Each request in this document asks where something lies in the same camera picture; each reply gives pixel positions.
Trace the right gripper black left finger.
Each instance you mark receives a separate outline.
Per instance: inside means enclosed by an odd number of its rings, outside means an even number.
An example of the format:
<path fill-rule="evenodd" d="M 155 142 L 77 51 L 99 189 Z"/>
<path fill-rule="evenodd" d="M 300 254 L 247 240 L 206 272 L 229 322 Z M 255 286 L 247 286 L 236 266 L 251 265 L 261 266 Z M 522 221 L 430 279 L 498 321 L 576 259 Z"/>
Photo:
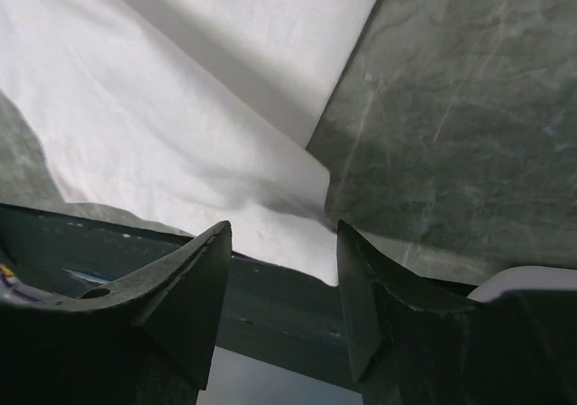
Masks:
<path fill-rule="evenodd" d="M 2 403 L 195 403 L 231 263 L 232 228 L 222 221 L 78 298 L 3 300 Z"/>

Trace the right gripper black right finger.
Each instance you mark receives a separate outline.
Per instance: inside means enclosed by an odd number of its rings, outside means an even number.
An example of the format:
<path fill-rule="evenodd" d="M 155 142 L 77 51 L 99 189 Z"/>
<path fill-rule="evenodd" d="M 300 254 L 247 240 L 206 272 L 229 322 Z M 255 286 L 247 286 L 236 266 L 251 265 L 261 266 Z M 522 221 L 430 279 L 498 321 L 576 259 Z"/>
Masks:
<path fill-rule="evenodd" d="M 337 270 L 365 403 L 575 403 L 574 290 L 469 299 L 391 260 L 345 222 Z"/>

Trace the white t-shirt red print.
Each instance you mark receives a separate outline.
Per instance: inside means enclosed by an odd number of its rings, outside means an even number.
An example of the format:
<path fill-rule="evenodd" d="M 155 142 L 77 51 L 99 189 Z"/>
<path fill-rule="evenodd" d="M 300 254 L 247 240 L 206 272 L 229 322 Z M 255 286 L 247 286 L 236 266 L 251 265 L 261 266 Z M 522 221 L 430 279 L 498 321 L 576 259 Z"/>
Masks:
<path fill-rule="evenodd" d="M 377 0 L 1 0 L 1 90 L 69 203 L 335 285 L 306 149 Z"/>

